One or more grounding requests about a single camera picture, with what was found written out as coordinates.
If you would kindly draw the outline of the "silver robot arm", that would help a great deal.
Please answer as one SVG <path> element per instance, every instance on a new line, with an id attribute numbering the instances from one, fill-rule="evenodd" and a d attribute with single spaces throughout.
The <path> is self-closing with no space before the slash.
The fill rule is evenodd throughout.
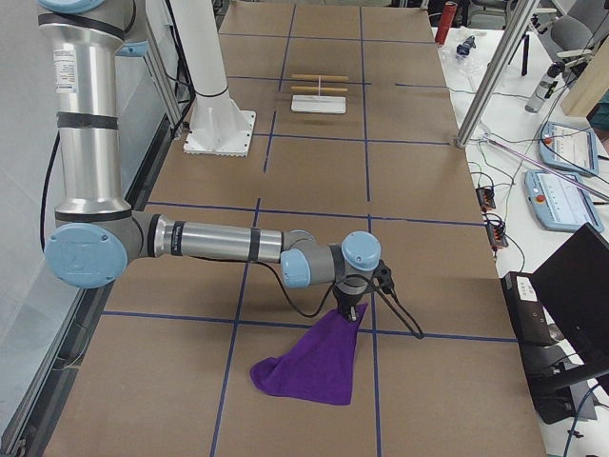
<path id="1" fill-rule="evenodd" d="M 356 231 L 321 246 L 303 230 L 278 231 L 174 221 L 136 211 L 121 187 L 118 55 L 147 47 L 142 1 L 42 1 L 38 24 L 50 39 L 66 196 L 44 254 L 54 275 L 77 288 L 105 286 L 139 258 L 188 256 L 279 264 L 283 288 L 325 284 L 347 321 L 373 288 L 381 246 Z"/>

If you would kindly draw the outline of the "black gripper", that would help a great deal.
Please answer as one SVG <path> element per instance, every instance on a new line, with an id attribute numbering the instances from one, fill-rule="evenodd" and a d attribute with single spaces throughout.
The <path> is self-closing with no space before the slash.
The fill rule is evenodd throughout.
<path id="1" fill-rule="evenodd" d="M 359 315 L 363 315 L 365 305 L 360 305 L 363 297 L 371 293 L 373 288 L 368 284 L 350 285 L 341 282 L 332 286 L 332 294 L 337 302 L 337 312 L 340 315 L 348 315 L 350 322 L 356 322 Z"/>

